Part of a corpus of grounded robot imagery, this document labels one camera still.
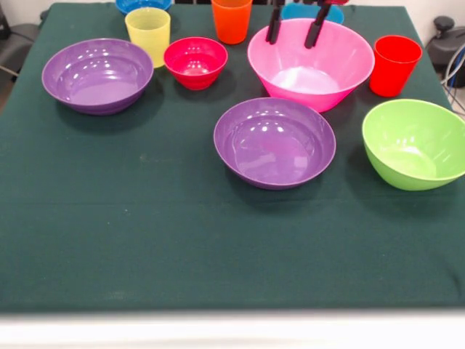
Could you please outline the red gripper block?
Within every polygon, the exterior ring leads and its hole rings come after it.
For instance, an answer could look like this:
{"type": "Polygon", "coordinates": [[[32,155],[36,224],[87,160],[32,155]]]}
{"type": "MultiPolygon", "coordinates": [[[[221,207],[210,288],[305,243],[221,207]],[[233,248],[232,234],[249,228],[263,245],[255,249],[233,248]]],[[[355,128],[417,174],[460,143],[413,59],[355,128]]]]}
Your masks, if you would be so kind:
{"type": "MultiPolygon", "coordinates": [[[[330,5],[345,5],[349,0],[318,0],[320,7],[315,20],[312,22],[308,30],[304,46],[307,49],[313,48],[318,41],[324,21],[330,11],[330,5]]],[[[279,0],[272,0],[272,15],[268,25],[267,35],[265,41],[269,44],[275,44],[278,40],[281,21],[281,4],[279,0]]]]}

